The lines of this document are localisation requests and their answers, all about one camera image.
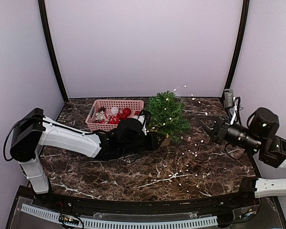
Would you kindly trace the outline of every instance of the white wall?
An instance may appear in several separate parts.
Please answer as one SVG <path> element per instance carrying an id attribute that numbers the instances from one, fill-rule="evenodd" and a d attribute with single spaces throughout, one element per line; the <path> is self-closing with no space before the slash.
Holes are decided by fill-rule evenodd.
<path id="1" fill-rule="evenodd" d="M 63 106 L 49 59 L 38 1 L 0 0 L 0 229 L 5 228 L 20 184 L 17 162 L 5 162 L 10 127 L 35 107 L 55 118 Z"/>
<path id="2" fill-rule="evenodd" d="M 70 98 L 221 96 L 242 0 L 46 2 Z"/>
<path id="3" fill-rule="evenodd" d="M 286 139 L 286 0 L 250 1 L 232 88 L 242 98 L 244 123 L 258 107 L 269 108 L 280 119 L 277 135 Z M 285 169 L 257 163 L 263 177 L 286 178 Z M 279 199 L 286 216 L 286 197 Z"/>

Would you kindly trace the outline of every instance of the green artificial tree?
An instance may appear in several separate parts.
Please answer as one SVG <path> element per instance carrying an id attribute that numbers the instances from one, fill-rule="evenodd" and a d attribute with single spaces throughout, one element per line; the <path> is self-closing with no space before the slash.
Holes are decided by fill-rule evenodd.
<path id="1" fill-rule="evenodd" d="M 178 102 L 173 92 L 158 93 L 151 97 L 148 110 L 151 112 L 150 131 L 157 131 L 172 140 L 180 141 L 180 134 L 191 130 L 188 120 L 183 119 L 184 103 Z"/>

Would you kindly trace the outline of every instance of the marble countertop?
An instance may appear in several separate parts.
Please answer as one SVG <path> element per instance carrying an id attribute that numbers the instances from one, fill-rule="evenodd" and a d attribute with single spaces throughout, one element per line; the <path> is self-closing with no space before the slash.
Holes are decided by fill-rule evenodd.
<path id="1" fill-rule="evenodd" d="M 55 193 L 104 200 L 167 201 L 204 198 L 238 191 L 244 177 L 255 177 L 247 155 L 233 160 L 198 126 L 197 114 L 225 113 L 216 98 L 180 98 L 191 132 L 178 144 L 111 161 L 97 161 L 68 150 L 44 147 L 40 160 Z M 89 131 L 85 119 L 95 99 L 71 99 L 58 122 Z"/>

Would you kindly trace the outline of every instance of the black pole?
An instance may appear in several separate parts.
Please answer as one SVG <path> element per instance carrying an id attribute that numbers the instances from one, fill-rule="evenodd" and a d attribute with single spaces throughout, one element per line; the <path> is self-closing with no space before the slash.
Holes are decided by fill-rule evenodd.
<path id="1" fill-rule="evenodd" d="M 248 11 L 249 11 L 249 2 L 250 0 L 243 1 L 242 15 L 240 18 L 238 34 L 237 34 L 237 39 L 236 39 L 236 44 L 235 44 L 235 49 L 233 53 L 233 58 L 232 58 L 229 74 L 225 82 L 225 89 L 229 89 L 231 87 L 234 73 L 236 70 L 237 61 L 238 61 L 238 57 L 239 57 L 240 50 L 242 47 L 244 33 L 245 33 L 245 27 L 246 27 L 247 16 L 248 16 Z"/>
<path id="2" fill-rule="evenodd" d="M 56 77 L 56 81 L 59 87 L 59 90 L 61 92 L 62 98 L 64 102 L 68 101 L 68 96 L 67 92 L 65 89 L 65 86 L 63 85 L 62 77 L 61 77 L 61 72 L 59 71 L 59 67 L 57 64 L 57 59 L 54 51 L 54 46 L 51 38 L 51 33 L 50 33 L 50 28 L 49 28 L 49 22 L 48 22 L 48 17 L 47 17 L 47 11 L 46 11 L 46 5 L 44 0 L 38 0 L 39 4 L 39 11 L 40 11 L 40 16 L 41 16 L 41 22 L 42 22 L 42 27 L 43 27 L 43 32 L 44 32 L 44 37 L 46 39 L 46 43 L 48 46 L 48 52 L 49 56 L 51 59 L 52 67 L 54 70 L 54 74 Z"/>

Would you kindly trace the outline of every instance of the pink plastic crate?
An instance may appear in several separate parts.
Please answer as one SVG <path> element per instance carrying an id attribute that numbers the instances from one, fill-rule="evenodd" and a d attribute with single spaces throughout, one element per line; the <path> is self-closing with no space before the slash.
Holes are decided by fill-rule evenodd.
<path id="1" fill-rule="evenodd" d="M 129 118 L 134 116 L 136 111 L 142 111 L 144 108 L 144 102 L 142 100 L 111 100 L 111 99 L 98 99 L 95 100 L 93 106 L 86 118 L 86 124 L 88 125 L 90 131 L 94 130 L 104 130 L 104 131 L 111 131 L 112 129 L 116 128 L 117 125 L 115 124 L 100 124 L 94 123 L 95 120 L 95 113 L 99 111 L 101 107 L 106 108 L 106 114 L 111 114 L 112 107 L 118 107 L 119 109 L 124 109 L 126 107 L 130 108 L 132 113 Z"/>

